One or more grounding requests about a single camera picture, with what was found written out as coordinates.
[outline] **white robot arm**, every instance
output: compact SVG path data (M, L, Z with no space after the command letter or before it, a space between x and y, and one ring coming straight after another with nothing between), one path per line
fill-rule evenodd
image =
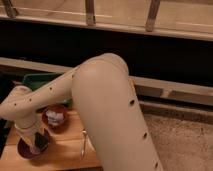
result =
M163 170L120 57L91 58L35 92L25 89L21 96L11 92L0 117L14 121L29 145L39 131L35 111L72 98L105 171Z

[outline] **wooden table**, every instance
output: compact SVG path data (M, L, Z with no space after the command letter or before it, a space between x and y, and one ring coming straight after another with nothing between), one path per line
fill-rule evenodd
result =
M19 136L12 127L2 157L1 170L65 170L100 167L95 151L86 144L85 156L81 156L83 147L83 126L78 114L69 111L68 121L56 131L48 129L52 142L38 158L27 160L17 152Z

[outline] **green container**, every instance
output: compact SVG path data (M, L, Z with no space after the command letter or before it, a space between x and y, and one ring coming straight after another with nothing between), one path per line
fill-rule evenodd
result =
M24 76L22 83L35 91L60 75L60 73L27 74Z

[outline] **metal pole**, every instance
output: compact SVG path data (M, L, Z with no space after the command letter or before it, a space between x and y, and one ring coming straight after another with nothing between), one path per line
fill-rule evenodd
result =
M19 15L17 9L13 7L13 4L10 0L2 0L2 2L9 18L15 18L17 15Z
M146 21L146 31L152 32L155 26L155 20L158 14L158 9L161 0L152 0L149 8L149 14Z
M95 25L95 7L94 0L85 0L86 23L89 26Z

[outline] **black wall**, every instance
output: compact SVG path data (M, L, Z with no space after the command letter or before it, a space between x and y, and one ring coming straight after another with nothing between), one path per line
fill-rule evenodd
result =
M24 22L0 22L0 56L66 66L112 52L131 75L213 85L213 42Z

